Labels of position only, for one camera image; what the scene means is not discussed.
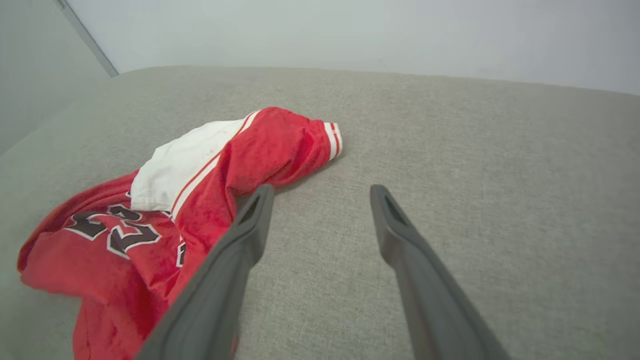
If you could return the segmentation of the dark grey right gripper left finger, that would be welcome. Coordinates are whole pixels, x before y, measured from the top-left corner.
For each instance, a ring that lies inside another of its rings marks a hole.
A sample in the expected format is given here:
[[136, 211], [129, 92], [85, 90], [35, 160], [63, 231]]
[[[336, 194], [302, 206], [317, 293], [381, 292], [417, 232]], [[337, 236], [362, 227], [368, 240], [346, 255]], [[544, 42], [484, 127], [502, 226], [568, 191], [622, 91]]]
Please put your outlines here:
[[265, 252], [275, 191], [250, 196], [137, 354], [138, 360], [233, 360], [249, 274]]

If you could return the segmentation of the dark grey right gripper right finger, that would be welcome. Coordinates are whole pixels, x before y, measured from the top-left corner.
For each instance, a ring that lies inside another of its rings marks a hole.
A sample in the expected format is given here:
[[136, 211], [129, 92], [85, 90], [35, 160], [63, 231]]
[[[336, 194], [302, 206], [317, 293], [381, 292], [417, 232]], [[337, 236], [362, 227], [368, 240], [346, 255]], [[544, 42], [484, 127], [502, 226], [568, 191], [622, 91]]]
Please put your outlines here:
[[508, 360], [455, 278], [381, 184], [370, 205], [382, 259], [393, 269], [416, 360]]

